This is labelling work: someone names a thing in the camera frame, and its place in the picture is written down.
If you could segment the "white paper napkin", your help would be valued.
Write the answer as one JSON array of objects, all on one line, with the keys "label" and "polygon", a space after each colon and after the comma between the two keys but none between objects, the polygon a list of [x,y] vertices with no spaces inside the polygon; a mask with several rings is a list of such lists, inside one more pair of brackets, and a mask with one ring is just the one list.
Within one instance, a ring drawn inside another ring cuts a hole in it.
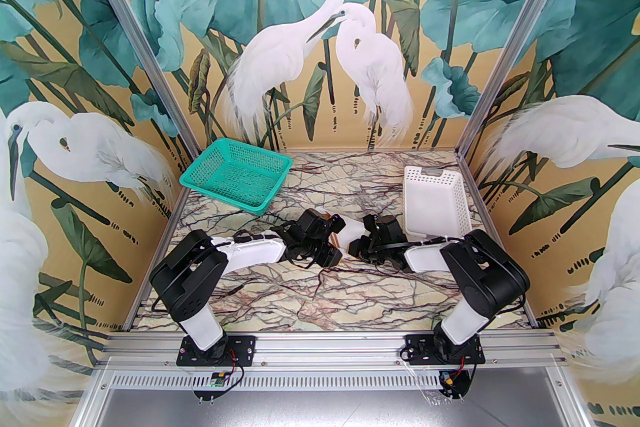
[{"label": "white paper napkin", "polygon": [[368,235],[368,231],[366,231],[362,221],[342,215],[340,217],[345,222],[345,227],[339,233],[331,233],[329,241],[334,247],[338,248],[343,257],[346,257],[349,244],[359,240],[362,236]]}]

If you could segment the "white perforated plastic basket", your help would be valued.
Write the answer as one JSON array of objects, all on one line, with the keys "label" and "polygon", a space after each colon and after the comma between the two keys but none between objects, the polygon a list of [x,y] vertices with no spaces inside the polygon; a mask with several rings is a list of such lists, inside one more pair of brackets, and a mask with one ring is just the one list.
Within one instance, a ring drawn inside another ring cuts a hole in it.
[{"label": "white perforated plastic basket", "polygon": [[408,235],[461,238],[473,226],[462,173],[405,166],[403,219]]}]

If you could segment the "green plastic mesh basket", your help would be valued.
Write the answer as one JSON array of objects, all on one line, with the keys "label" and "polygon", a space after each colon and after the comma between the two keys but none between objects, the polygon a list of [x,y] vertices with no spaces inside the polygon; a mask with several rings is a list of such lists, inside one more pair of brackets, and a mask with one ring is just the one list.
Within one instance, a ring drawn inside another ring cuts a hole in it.
[{"label": "green plastic mesh basket", "polygon": [[182,186],[262,216],[293,165],[282,153],[221,137],[183,172]]}]

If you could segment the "slotted grey metal panel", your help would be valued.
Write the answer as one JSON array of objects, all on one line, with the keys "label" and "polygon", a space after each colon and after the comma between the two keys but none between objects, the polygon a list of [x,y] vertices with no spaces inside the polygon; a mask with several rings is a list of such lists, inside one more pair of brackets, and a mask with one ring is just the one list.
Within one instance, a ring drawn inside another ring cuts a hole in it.
[{"label": "slotted grey metal panel", "polygon": [[70,427],[595,427],[558,367],[479,369],[461,399],[437,373],[401,367],[233,375],[212,370],[108,370],[94,379]]}]

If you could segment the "aluminium front frame rail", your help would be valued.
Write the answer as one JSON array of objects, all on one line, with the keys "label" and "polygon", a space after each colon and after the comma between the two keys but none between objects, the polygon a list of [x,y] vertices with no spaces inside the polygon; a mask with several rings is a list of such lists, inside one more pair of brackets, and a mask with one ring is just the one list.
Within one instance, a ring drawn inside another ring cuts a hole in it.
[{"label": "aluminium front frame rail", "polygon": [[[403,331],[268,332],[256,338],[253,367],[330,369],[394,366],[405,344]],[[108,337],[99,366],[173,367],[183,335],[131,331]],[[489,367],[566,366],[566,356],[550,329],[487,329],[480,343]]]}]

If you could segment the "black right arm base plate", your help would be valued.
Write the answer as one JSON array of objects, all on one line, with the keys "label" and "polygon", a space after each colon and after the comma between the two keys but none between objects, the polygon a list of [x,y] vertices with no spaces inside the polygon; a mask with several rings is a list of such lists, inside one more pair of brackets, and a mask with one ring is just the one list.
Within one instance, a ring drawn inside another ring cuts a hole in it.
[{"label": "black right arm base plate", "polygon": [[478,334],[462,344],[454,344],[445,335],[409,334],[400,356],[411,365],[482,365],[486,357]]}]

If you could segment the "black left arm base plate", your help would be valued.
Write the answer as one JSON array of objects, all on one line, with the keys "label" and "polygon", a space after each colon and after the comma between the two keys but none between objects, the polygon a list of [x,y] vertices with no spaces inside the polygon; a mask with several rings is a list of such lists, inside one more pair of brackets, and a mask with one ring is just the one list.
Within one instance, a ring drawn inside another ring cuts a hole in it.
[{"label": "black left arm base plate", "polygon": [[221,367],[253,363],[256,337],[250,335],[224,334],[212,347],[201,350],[195,341],[187,335],[178,350],[178,367]]}]

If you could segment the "aluminium corner post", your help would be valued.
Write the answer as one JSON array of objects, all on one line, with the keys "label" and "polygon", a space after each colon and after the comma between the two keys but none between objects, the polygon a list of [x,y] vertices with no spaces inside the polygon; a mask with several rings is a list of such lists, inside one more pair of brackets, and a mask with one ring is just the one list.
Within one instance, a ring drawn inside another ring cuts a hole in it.
[{"label": "aluminium corner post", "polygon": [[186,120],[186,117],[179,107],[178,101],[170,88],[170,84],[160,68],[153,50],[144,35],[143,29],[133,13],[128,0],[108,1],[121,24],[126,37],[132,45],[137,58],[148,75],[151,84],[156,89],[170,118],[174,121],[174,124],[185,143],[186,151],[192,159],[195,159],[201,153],[201,147],[194,135],[194,132],[192,131],[192,128]]},{"label": "aluminium corner post", "polygon": [[455,147],[455,156],[458,161],[466,157],[474,139],[480,134],[483,121],[489,116],[489,111],[494,100],[498,97],[508,73],[514,67],[518,57],[525,52],[525,44],[528,42],[548,1],[525,0],[523,8],[506,40],[505,47],[503,47],[489,75],[484,91]]}]

